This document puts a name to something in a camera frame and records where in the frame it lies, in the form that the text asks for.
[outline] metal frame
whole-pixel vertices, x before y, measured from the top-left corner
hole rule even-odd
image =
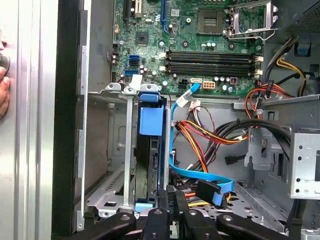
[[[252,9],[260,6],[265,6],[265,27],[258,29],[248,29],[245,32],[241,32],[239,30],[239,15],[240,10],[243,8]],[[236,39],[261,39],[262,41],[266,41],[270,39],[273,35],[275,35],[277,28],[272,28],[272,25],[277,21],[278,16],[274,15],[278,11],[278,8],[271,3],[271,0],[261,0],[261,1],[253,1],[249,3],[242,3],[229,7],[229,14],[232,16],[231,27],[228,31],[228,38],[230,40]],[[263,38],[261,36],[245,36],[248,34],[256,34],[256,33],[266,33],[272,32],[268,37]]]
[[[291,141],[290,197],[320,200],[320,181],[315,180],[320,134],[295,133]]]
[[[4,1],[1,9],[11,84],[0,120],[0,230],[7,240],[50,239],[58,1]]]

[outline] yellow wire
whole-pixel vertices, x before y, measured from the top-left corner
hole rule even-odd
[[[240,140],[227,140],[227,139],[224,139],[224,138],[220,138],[220,137],[218,137],[217,135],[214,135],[214,134],[212,134],[211,132],[203,129],[202,127],[200,127],[199,125],[195,124],[195,123],[192,122],[192,121],[185,120],[184,122],[196,126],[197,128],[199,128],[199,129],[201,129],[202,131],[204,131],[205,133],[207,133],[208,135],[210,135],[210,136],[212,136],[212,137],[214,137],[214,138],[216,138],[216,139],[219,139],[219,140],[221,140],[221,141],[224,141],[224,142],[227,142],[227,143],[238,143],[238,142],[241,142]]]
[[[204,164],[203,161],[202,161],[201,154],[200,154],[200,152],[198,151],[198,149],[197,149],[197,147],[196,147],[196,144],[195,144],[195,142],[193,141],[192,137],[190,136],[189,132],[188,132],[188,131],[185,129],[185,127],[182,126],[181,124],[179,124],[179,127],[180,127],[181,131],[183,131],[184,134],[186,135],[186,137],[189,139],[190,144],[191,144],[191,146],[192,146],[195,154],[197,155],[197,157],[199,158],[199,161],[201,162],[201,165],[202,165],[202,167],[203,167],[203,171],[204,171],[205,173],[207,173],[208,171],[207,171],[207,169],[206,169],[205,164]]]
[[[210,205],[210,203],[207,202],[195,202],[188,204],[189,207],[195,207],[195,206],[204,206],[204,205]]]
[[[226,198],[226,201],[229,202],[230,198],[231,198],[231,193],[229,192],[229,196]]]
[[[301,76],[301,78],[303,79],[303,83],[302,83],[302,85],[300,87],[299,96],[302,96],[302,89],[303,89],[303,86],[305,84],[305,81],[307,80],[305,78],[305,76],[303,75],[303,73],[298,68],[296,68],[294,65],[292,65],[292,64],[290,64],[290,63],[288,63],[286,61],[283,61],[282,57],[280,57],[276,61],[276,65],[279,66],[279,67],[283,67],[283,68],[286,68],[286,69],[293,70],[293,71],[297,72]]]

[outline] chipset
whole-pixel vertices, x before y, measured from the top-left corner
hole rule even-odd
[[[137,31],[135,34],[135,44],[147,46],[149,44],[149,33],[147,31]]]
[[[197,33],[203,35],[221,35],[223,32],[222,10],[199,9],[197,12]]]

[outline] motherboard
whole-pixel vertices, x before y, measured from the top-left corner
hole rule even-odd
[[[261,74],[263,42],[229,39],[230,6],[249,0],[115,0],[112,82],[132,75],[160,92],[245,96]],[[240,31],[264,27],[263,6],[240,12]]]

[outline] green circuit board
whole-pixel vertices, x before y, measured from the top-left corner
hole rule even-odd
[[[201,79],[202,83],[214,82],[214,89],[199,89],[200,95],[245,96],[253,87],[253,76],[224,76],[233,81],[215,81],[219,75],[208,75],[205,72],[177,74],[163,71],[166,51],[196,53],[237,53],[261,55],[261,40],[230,41],[223,31],[228,26],[228,15],[225,12],[230,5],[247,3],[249,0],[164,0],[166,2],[165,21],[162,19],[163,0],[142,0],[142,13],[139,17],[130,15],[124,21],[126,0],[115,0],[113,52],[117,53],[116,63],[112,65],[112,81],[129,84],[131,77],[126,70],[138,71],[140,66],[147,68],[143,73],[142,83],[157,84],[162,92],[181,94],[186,91],[181,82],[191,86],[191,79]],[[240,12],[239,29],[263,28],[265,9],[263,6],[246,9]],[[129,56],[139,56],[139,64],[131,66]]]

